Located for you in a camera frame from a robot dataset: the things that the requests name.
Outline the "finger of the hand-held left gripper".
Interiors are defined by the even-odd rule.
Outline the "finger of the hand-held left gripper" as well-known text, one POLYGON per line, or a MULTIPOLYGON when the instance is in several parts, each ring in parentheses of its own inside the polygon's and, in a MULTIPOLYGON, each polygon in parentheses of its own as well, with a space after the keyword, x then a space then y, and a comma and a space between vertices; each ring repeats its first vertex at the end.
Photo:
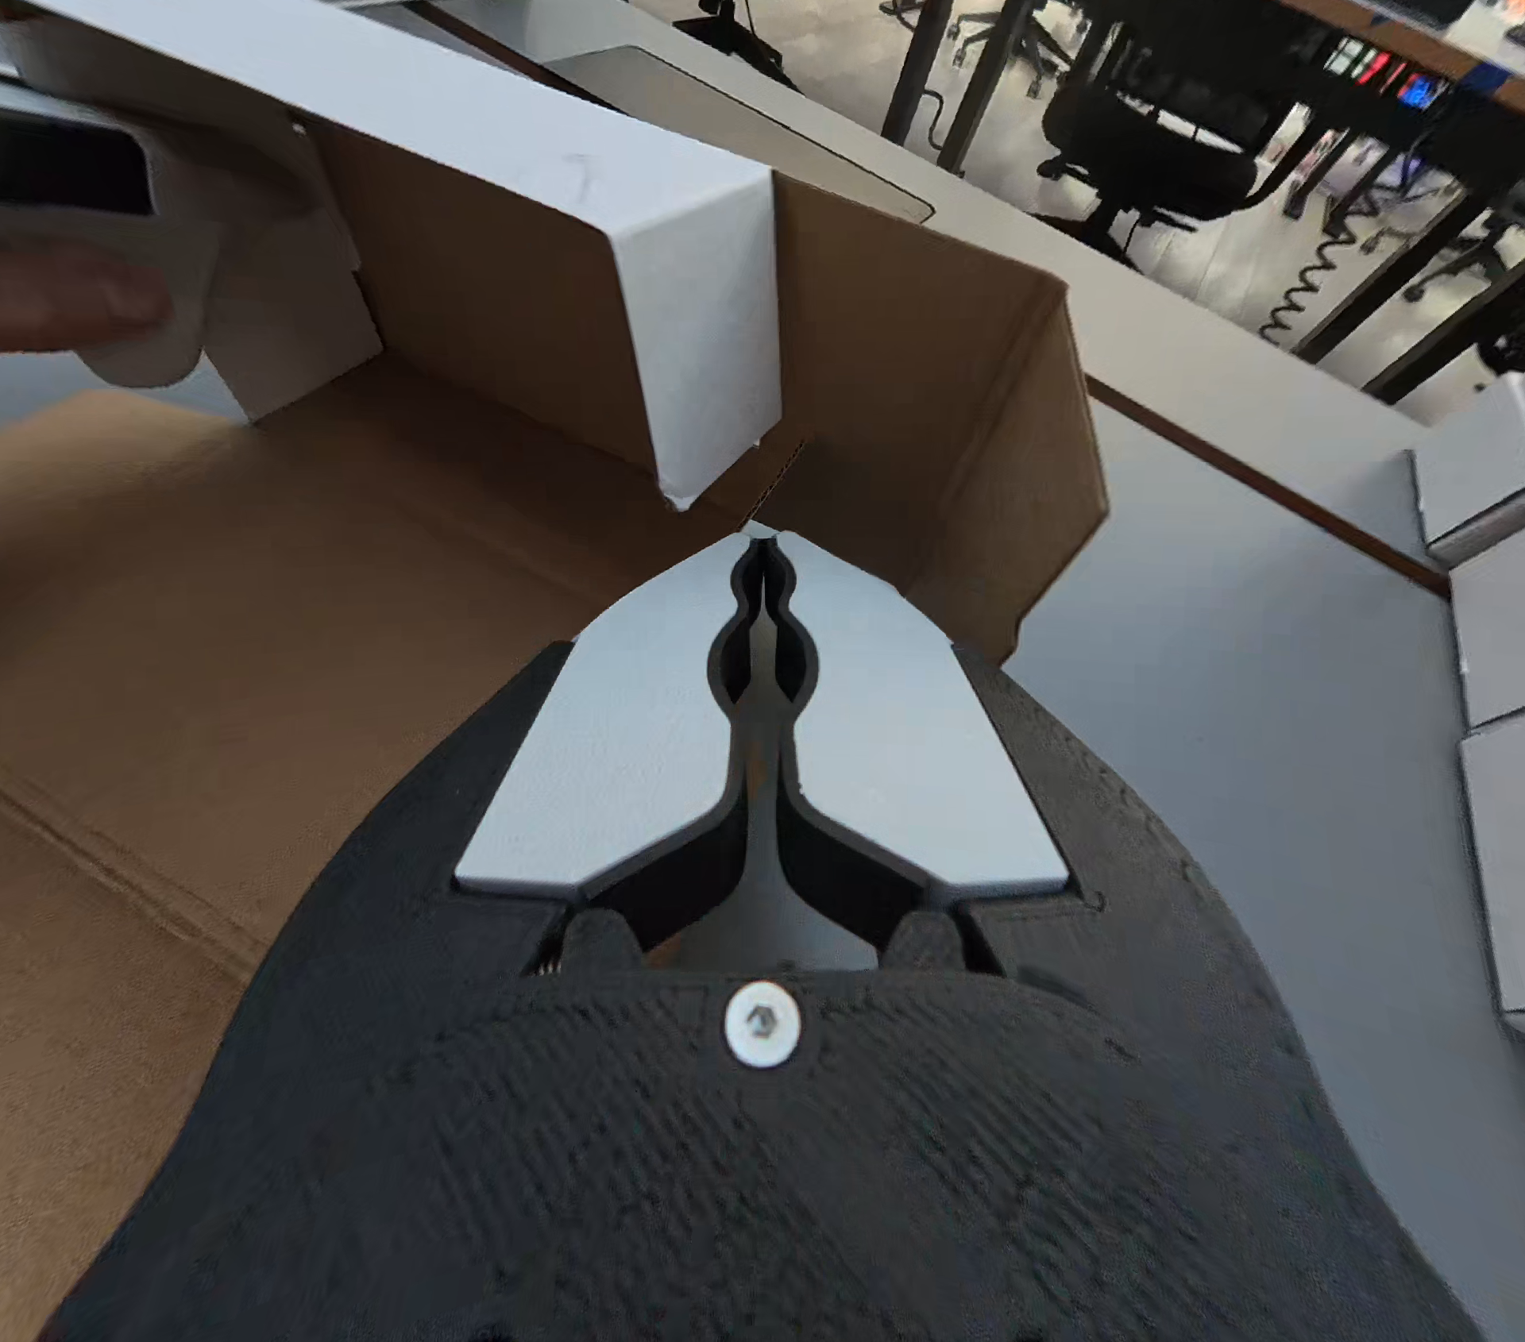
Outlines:
POLYGON ((49 127, 49 128, 96 128, 109 132, 139 134, 139 127, 113 112, 71 101, 57 94, 34 89, 15 78, 3 80, 3 128, 49 127))

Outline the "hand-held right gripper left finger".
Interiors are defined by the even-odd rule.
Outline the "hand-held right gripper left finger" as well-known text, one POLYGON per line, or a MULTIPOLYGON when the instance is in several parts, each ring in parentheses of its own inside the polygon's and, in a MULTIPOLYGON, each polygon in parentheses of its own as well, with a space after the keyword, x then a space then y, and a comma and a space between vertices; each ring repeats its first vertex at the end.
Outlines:
POLYGON ((481 813, 455 885, 619 913, 658 947, 713 913, 747 852, 761 553, 734 533, 645 582, 571 644, 481 813))

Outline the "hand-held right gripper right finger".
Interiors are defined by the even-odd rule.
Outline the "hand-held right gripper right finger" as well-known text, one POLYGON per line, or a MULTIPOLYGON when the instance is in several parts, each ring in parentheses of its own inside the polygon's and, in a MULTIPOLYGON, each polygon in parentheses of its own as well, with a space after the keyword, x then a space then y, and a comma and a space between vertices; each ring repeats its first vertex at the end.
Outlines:
POLYGON ((766 541, 780 872, 884 952, 912 913, 1055 897, 1070 865, 954 643, 891 583, 793 532, 766 541))

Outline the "white cardboard box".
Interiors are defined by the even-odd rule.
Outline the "white cardboard box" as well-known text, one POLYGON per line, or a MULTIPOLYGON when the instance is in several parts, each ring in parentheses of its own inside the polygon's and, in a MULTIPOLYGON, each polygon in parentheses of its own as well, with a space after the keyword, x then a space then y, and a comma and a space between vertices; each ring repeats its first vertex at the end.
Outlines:
POLYGON ((316 0, 3 0, 210 223, 243 419, 3 426, 3 1337, 277 933, 547 644, 774 519, 997 664, 1108 519, 1049 273, 316 0))

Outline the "person's left hand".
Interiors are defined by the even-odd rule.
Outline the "person's left hand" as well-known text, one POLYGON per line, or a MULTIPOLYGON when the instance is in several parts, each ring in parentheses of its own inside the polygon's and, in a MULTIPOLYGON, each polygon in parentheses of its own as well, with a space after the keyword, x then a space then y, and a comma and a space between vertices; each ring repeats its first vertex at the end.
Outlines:
POLYGON ((164 277, 82 244, 3 250, 3 353, 51 356, 136 340, 173 318, 164 277))

